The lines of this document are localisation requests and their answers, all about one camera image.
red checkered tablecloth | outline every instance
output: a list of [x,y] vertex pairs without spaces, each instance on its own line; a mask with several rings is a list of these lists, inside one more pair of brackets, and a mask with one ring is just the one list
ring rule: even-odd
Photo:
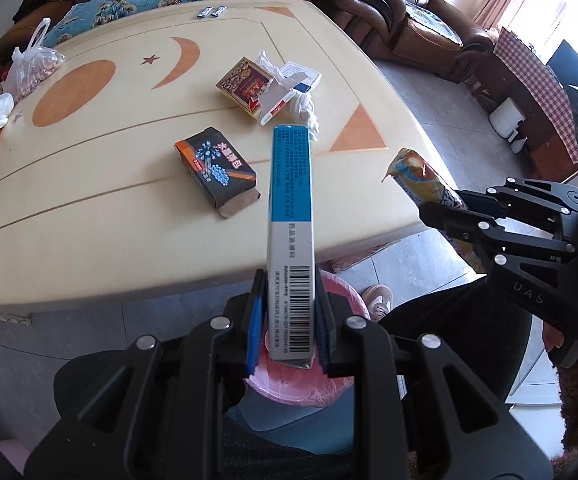
[[556,77],[523,42],[505,28],[500,32],[494,54],[527,87],[564,142],[571,161],[578,162],[578,143],[571,104]]

snack wrapper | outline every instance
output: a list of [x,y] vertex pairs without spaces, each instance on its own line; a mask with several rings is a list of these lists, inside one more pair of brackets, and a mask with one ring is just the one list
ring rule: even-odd
[[[468,209],[460,196],[414,150],[402,148],[389,165],[384,178],[388,176],[398,183],[417,206],[422,202],[433,202],[457,209]],[[482,261],[473,250],[473,244],[454,240],[447,233],[440,232],[473,270],[479,274],[486,272]]]

white and blue packet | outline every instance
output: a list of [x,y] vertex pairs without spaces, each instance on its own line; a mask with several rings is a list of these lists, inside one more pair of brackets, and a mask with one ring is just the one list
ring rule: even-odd
[[314,355],[314,244],[309,132],[274,128],[269,192],[268,348],[271,359],[310,368]]

table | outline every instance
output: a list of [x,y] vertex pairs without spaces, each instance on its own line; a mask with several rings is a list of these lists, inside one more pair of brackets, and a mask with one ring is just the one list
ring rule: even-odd
[[[533,178],[563,182],[578,171],[576,128],[566,92],[540,59],[505,28],[476,71],[476,97],[488,111],[510,97],[526,120],[518,131],[535,166]],[[486,89],[492,98],[486,106]]]
[[[362,51],[309,2],[192,2],[88,31],[0,135],[0,312],[180,293],[253,276],[266,262],[271,130],[214,86],[265,50],[322,72],[312,145],[316,257],[424,228],[391,179],[418,150],[453,183],[408,108]],[[262,198],[223,219],[174,143],[214,126],[258,174]]]

shoe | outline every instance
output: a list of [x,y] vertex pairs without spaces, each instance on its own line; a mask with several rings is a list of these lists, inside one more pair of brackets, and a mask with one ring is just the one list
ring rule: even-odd
[[371,321],[378,321],[393,310],[393,293],[388,286],[372,285],[362,293]]

